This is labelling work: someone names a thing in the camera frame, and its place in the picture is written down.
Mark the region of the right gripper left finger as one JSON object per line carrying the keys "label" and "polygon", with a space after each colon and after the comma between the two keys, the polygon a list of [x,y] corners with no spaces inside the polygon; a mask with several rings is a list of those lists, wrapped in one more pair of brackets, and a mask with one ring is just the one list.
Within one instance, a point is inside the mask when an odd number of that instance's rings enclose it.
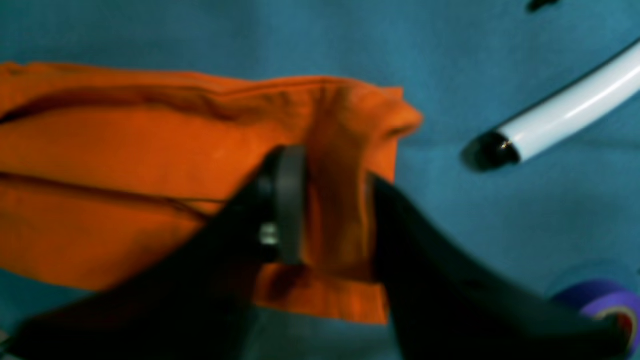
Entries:
{"label": "right gripper left finger", "polygon": [[186,244],[107,291],[24,322],[7,360],[237,360],[267,264],[298,265],[306,150],[279,146]]}

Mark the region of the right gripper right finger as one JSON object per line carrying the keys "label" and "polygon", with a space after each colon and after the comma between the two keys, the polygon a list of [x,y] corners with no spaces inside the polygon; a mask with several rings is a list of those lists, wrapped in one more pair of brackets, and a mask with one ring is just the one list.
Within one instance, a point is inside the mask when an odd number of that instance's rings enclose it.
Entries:
{"label": "right gripper right finger", "polygon": [[375,280],[405,360],[623,360],[630,335],[499,276],[371,175]]}

